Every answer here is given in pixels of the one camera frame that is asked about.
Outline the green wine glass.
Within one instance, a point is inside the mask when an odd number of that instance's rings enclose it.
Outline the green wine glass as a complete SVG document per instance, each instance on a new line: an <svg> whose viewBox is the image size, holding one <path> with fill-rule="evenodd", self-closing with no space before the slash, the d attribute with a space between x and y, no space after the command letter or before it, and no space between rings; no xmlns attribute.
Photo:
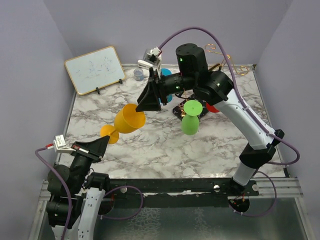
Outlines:
<svg viewBox="0 0 320 240"><path fill-rule="evenodd" d="M202 104L197 100L188 100L183 105L185 116L181 120L181 130L185 135L195 135L199 128L198 116L203 111Z"/></svg>

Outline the red wine glass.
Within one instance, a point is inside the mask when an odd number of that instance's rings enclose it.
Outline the red wine glass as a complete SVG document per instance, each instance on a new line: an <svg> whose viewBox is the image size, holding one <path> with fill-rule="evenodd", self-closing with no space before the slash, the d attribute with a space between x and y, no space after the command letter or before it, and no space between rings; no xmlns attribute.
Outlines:
<svg viewBox="0 0 320 240"><path fill-rule="evenodd" d="M211 113L219 113L220 112L217 108L215 108L213 105L209 105L208 103L206 103L206 109Z"/></svg>

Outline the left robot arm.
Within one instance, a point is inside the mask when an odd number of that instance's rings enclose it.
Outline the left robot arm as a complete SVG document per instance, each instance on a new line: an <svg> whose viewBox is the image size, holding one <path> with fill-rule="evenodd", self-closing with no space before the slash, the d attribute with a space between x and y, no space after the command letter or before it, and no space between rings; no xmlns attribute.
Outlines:
<svg viewBox="0 0 320 240"><path fill-rule="evenodd" d="M102 160L109 140L107 135L90 142L76 141L68 147L63 135L54 138L56 152L73 156L70 166L57 164L47 176L50 199L46 212L55 239L94 238L99 208L111 186L108 174L90 170Z"/></svg>

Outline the yellow wine glass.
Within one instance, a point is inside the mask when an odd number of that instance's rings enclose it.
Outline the yellow wine glass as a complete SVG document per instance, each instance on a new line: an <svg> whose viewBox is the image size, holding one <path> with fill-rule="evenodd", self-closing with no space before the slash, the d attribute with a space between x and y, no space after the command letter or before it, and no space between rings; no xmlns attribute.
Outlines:
<svg viewBox="0 0 320 240"><path fill-rule="evenodd" d="M100 129L100 137L109 136L109 144L115 144L120 138L120 134L129 134L146 123L144 112L136 111L136 104L126 104L115 116L113 125L106 124Z"/></svg>

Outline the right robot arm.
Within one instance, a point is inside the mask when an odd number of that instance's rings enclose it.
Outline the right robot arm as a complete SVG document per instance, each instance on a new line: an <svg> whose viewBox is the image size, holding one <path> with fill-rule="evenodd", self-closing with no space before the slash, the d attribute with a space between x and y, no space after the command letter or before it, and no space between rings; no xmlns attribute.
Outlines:
<svg viewBox="0 0 320 240"><path fill-rule="evenodd" d="M254 172L268 163L276 146L284 137L281 129L268 126L243 98L236 93L234 82L222 71L208 69L205 51L194 43L186 43L175 51L179 73L162 76L149 69L148 82L137 99L137 112L160 111L167 96L192 90L202 101L224 114L245 136L248 143L239 156L241 163L229 189L240 196L248 189Z"/></svg>

